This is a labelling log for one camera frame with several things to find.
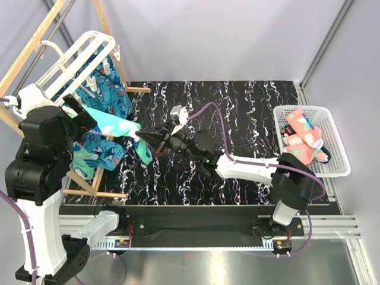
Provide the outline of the mint green sock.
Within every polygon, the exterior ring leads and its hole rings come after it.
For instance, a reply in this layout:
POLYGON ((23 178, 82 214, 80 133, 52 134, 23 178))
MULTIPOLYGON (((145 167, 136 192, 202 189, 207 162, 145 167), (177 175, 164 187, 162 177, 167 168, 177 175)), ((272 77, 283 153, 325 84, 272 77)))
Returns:
POLYGON ((138 157, 146 165, 151 163, 152 155, 148 144, 137 135, 137 131, 141 130, 140 124, 87 106, 84 109, 97 122, 97 126, 91 130, 92 133, 106 137, 131 137, 138 157))
POLYGON ((83 179, 90 181, 93 179, 94 170, 97 164, 98 155, 89 153, 79 143, 74 143, 72 168, 83 179))

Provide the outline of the white plastic clip hanger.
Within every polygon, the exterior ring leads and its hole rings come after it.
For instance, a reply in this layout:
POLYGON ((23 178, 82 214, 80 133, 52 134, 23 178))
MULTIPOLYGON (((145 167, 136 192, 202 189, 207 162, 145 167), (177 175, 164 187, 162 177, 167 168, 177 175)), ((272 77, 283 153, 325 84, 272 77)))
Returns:
POLYGON ((60 47, 49 40, 40 41, 35 50, 41 46, 52 47, 59 58, 37 81, 45 95, 57 106, 64 104, 64 97, 76 93, 83 82, 93 90, 97 90, 96 80, 90 73, 102 63, 109 66, 107 56, 113 55, 120 60, 119 45, 107 34, 90 30, 81 35, 74 44, 63 52, 60 47))

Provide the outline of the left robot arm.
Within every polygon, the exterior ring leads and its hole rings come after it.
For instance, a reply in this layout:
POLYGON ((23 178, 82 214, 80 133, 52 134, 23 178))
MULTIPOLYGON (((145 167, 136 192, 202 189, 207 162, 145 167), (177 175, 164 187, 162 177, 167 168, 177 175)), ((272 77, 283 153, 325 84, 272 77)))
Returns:
POLYGON ((60 231, 62 179, 74 158, 74 143, 97 123, 72 95, 64 101, 76 112, 41 106, 19 124, 24 137, 15 160, 5 170, 6 192, 1 197, 18 213, 26 247, 24 265, 16 279, 35 284, 64 284, 86 265, 90 251, 110 232, 128 229, 126 211, 106 206, 84 227, 70 235, 60 231))

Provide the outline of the blue sea-print sock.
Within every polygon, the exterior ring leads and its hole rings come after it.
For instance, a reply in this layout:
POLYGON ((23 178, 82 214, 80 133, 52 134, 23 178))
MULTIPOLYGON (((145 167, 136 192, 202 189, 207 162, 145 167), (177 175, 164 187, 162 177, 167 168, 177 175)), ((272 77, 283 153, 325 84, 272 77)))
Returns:
MULTIPOLYGON (((122 85, 111 56, 107 56, 106 60, 109 64, 107 68, 100 63, 90 73, 90 77, 96 80, 97 90, 93 91, 86 82, 83 82, 77 88, 76 93, 86 106, 127 119, 133 113, 133 105, 122 85)), ((86 132, 76 143, 79 143, 89 153, 98 155, 95 168, 114 170, 125 155, 123 146, 91 131, 86 132)))

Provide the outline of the metal hanging rod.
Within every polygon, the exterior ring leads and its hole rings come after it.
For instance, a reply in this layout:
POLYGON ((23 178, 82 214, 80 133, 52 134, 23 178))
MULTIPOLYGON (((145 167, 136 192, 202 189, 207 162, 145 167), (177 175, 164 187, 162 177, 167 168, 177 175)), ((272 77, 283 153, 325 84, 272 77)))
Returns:
MULTIPOLYGON (((64 23, 64 19, 69 14, 69 12, 70 12, 71 8, 74 6, 75 2, 76 2, 76 0, 69 1, 68 5, 65 7, 63 13, 62 14, 60 12, 57 13, 55 18, 53 19, 53 23, 55 24, 55 26, 54 26, 53 30, 50 32, 50 34, 48 35, 47 40, 52 40, 53 36, 58 32, 61 35, 62 39, 64 40, 64 43, 66 44, 66 46, 68 48, 74 43, 74 41, 70 35, 70 32, 68 31, 68 28, 64 23)), ((25 84, 28 77, 30 76, 32 70, 35 68, 38 61, 42 58, 45 49, 46 48, 44 46, 37 48, 35 57, 33 58, 32 62, 30 63, 30 65, 26 69, 26 72, 22 76, 20 82, 17 84, 16 88, 12 92, 13 96, 16 96, 18 94, 18 92, 21 90, 22 86, 25 84)))

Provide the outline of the wooden drying rack frame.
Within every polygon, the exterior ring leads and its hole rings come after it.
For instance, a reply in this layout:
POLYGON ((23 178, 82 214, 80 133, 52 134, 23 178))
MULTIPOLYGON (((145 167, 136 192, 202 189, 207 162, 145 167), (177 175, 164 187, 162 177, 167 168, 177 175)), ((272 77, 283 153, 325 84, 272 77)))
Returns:
MULTIPOLYGON (((32 35, 31 39, 27 42, 24 49, 18 55, 15 62, 11 65, 10 69, 7 71, 3 79, 1 80, 1 96, 4 96, 7 90, 9 89, 11 83, 15 80, 16 76, 32 54, 32 51, 37 46, 37 44, 41 41, 42 37, 46 33, 49 26, 52 24, 53 20, 58 15, 59 11, 66 3, 66 0, 56 1, 47 16, 43 19, 41 24, 38 26, 35 33, 32 35)), ((110 35, 110 28, 107 22, 105 11, 102 7, 101 1, 93 1, 93 5, 96 9, 97 16, 99 18, 100 24, 102 26, 103 31, 110 35)), ((1 121, 6 123, 11 129, 13 129, 18 135, 23 137, 22 131, 18 128, 19 120, 12 115, 9 110, 6 110, 5 107, 1 106, 1 121)), ((100 184, 103 179, 103 168, 98 168, 96 170, 95 177, 93 179, 93 183, 89 185, 84 179, 82 179, 75 171, 70 170, 67 175, 71 178, 71 180, 75 181, 81 189, 64 189, 64 193, 68 195, 85 195, 85 196, 93 196, 93 197, 106 197, 106 198, 128 198, 127 194, 113 193, 113 192, 101 192, 99 191, 100 184)))

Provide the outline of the coral pink sock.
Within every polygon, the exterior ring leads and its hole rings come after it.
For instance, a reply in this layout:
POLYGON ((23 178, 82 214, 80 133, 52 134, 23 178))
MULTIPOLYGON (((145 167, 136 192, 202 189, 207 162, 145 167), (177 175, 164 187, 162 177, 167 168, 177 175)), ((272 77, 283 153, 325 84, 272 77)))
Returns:
POLYGON ((310 148, 321 149, 324 144, 321 130, 315 127, 306 113, 297 108, 286 116, 289 125, 310 148))
POLYGON ((297 134, 289 137, 283 137, 284 152, 291 153, 298 158, 303 164, 310 164, 315 159, 319 149, 310 148, 297 134))

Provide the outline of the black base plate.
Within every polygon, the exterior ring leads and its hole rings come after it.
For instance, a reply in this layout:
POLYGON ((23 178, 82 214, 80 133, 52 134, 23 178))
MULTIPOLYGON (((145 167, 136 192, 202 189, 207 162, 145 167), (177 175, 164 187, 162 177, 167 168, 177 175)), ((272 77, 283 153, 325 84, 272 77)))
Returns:
MULTIPOLYGON (((109 238, 131 238, 143 242, 168 245, 169 242, 251 245, 261 237, 252 227, 268 222, 271 205, 161 205, 125 206, 126 216, 121 229, 107 233, 109 238)), ((295 217, 286 235, 273 238, 302 238, 305 235, 301 219, 295 217)))

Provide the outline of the white plastic basket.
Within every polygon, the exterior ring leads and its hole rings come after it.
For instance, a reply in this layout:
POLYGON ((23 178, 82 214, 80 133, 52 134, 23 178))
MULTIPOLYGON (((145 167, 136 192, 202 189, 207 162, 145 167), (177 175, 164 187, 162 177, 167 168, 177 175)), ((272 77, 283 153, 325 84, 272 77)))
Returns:
POLYGON ((319 106, 273 110, 281 152, 295 155, 319 178, 348 176, 351 167, 330 111, 319 106))

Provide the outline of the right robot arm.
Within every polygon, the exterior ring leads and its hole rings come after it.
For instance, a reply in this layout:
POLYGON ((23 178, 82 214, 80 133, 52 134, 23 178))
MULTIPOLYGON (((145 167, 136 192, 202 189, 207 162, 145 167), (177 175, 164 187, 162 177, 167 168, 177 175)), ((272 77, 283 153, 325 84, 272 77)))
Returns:
POLYGON ((190 138, 183 132, 175 132, 168 123, 137 131, 137 136, 157 154, 168 149, 196 161, 198 170, 208 177, 243 179, 268 185, 275 204, 273 213, 268 222, 257 222, 252 226, 263 238, 286 235, 293 217, 308 208, 315 175, 291 154, 264 160, 228 157, 217 150, 207 131, 199 131, 190 138))

